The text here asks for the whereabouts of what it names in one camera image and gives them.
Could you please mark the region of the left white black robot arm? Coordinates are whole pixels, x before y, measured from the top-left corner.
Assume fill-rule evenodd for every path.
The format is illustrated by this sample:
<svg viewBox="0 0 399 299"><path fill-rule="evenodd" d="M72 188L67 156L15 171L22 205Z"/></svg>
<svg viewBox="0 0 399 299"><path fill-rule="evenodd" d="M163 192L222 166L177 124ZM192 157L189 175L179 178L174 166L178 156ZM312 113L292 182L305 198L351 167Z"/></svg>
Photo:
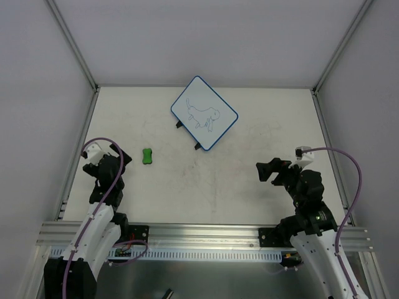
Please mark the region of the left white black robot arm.
<svg viewBox="0 0 399 299"><path fill-rule="evenodd" d="M97 142L87 142L82 152L89 161L83 170L95 179L87 215L60 257L46 262L46 298L95 298L98 275L109 251L130 236L127 216L117 209L125 187L122 175L132 159L115 143L110 144L116 153L111 155Z"/></svg>

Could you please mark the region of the blue framed whiteboard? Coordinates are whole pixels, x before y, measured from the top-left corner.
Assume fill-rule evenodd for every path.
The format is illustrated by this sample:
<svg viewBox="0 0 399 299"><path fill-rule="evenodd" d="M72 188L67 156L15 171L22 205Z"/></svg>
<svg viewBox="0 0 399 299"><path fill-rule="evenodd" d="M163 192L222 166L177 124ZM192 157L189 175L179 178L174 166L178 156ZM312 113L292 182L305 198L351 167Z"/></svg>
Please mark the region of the blue framed whiteboard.
<svg viewBox="0 0 399 299"><path fill-rule="evenodd" d="M203 78L195 76L170 107L201 149L209 151L239 115Z"/></svg>

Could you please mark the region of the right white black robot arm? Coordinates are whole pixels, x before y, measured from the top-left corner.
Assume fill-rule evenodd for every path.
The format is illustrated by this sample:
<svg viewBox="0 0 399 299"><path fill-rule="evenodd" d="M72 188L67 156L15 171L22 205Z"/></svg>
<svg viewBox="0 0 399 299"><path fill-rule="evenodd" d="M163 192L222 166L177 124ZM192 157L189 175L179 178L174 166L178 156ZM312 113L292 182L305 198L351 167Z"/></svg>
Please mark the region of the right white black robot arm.
<svg viewBox="0 0 399 299"><path fill-rule="evenodd" d="M343 250L342 230L323 201L322 176L305 166L280 158L256 163L259 180L266 182L275 174L272 185L282 186L295 208L294 215L281 219L270 232L260 232L259 244L296 249L326 298L366 298Z"/></svg>

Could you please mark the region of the green whiteboard eraser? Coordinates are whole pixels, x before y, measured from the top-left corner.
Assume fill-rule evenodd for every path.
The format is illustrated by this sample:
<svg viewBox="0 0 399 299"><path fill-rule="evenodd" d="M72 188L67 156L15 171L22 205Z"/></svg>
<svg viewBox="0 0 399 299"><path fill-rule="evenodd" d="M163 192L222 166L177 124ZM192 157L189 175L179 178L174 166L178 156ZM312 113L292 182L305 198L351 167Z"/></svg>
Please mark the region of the green whiteboard eraser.
<svg viewBox="0 0 399 299"><path fill-rule="evenodd" d="M152 160L152 149L151 148L145 148L142 150L143 153L143 159L142 159L142 163L145 165L148 164L152 164L153 160Z"/></svg>

